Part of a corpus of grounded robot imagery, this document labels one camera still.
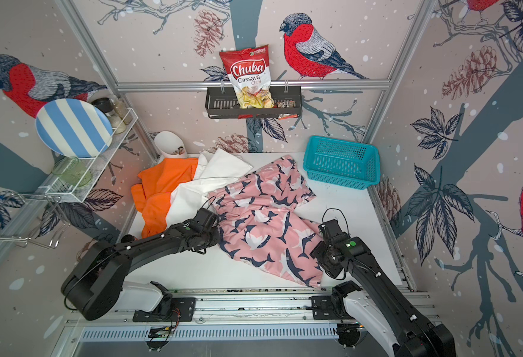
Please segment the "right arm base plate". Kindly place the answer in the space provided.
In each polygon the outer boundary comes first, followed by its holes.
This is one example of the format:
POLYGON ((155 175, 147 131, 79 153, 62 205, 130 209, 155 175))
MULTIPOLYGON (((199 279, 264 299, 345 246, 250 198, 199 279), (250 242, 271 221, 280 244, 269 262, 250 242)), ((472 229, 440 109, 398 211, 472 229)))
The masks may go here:
POLYGON ((347 295, 333 293, 331 295, 314 295, 311 297, 310 309, 313 319, 317 321, 350 321, 350 316, 345 308, 344 302, 347 295))

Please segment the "pink shark print shorts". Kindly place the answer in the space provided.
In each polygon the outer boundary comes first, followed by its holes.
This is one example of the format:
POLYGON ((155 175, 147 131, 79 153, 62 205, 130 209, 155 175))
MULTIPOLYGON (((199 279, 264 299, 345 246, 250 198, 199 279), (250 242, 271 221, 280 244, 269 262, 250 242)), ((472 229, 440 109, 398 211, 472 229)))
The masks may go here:
POLYGON ((231 259, 295 284, 317 288, 323 272, 311 257, 318 225, 295 210, 316 195, 292 156, 283 156, 208 194, 219 217, 221 250, 231 259))

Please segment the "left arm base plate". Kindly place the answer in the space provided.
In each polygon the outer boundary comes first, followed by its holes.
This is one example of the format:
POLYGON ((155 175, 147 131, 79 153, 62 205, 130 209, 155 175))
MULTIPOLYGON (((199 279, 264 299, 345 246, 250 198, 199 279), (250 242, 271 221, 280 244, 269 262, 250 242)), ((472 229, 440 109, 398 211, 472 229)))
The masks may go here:
POLYGON ((136 310, 132 321, 135 323, 190 322, 194 316, 195 305, 194 297, 169 297, 161 301, 151 312, 136 310))

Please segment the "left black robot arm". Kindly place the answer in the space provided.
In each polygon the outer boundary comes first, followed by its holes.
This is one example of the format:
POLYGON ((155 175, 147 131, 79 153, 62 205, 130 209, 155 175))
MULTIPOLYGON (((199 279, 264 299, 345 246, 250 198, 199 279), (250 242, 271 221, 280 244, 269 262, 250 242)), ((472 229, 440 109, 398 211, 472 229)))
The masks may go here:
POLYGON ((152 237, 116 245, 95 243, 63 282, 65 303, 71 303, 88 321, 101 318, 120 299, 131 272, 172 254, 206 254, 221 241, 218 223, 217 214, 200 208, 194 218, 152 237))

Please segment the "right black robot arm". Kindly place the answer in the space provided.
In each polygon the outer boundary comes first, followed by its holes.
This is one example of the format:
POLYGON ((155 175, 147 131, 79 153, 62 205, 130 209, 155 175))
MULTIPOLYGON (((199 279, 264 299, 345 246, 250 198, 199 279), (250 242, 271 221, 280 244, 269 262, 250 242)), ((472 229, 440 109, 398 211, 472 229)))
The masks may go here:
POLYGON ((311 252, 331 278, 349 274, 326 296, 312 298, 316 320, 353 319, 388 356, 455 356, 456 343, 443 324, 435 325, 392 283, 370 248, 344 232, 337 220, 319 226, 320 242, 311 252))

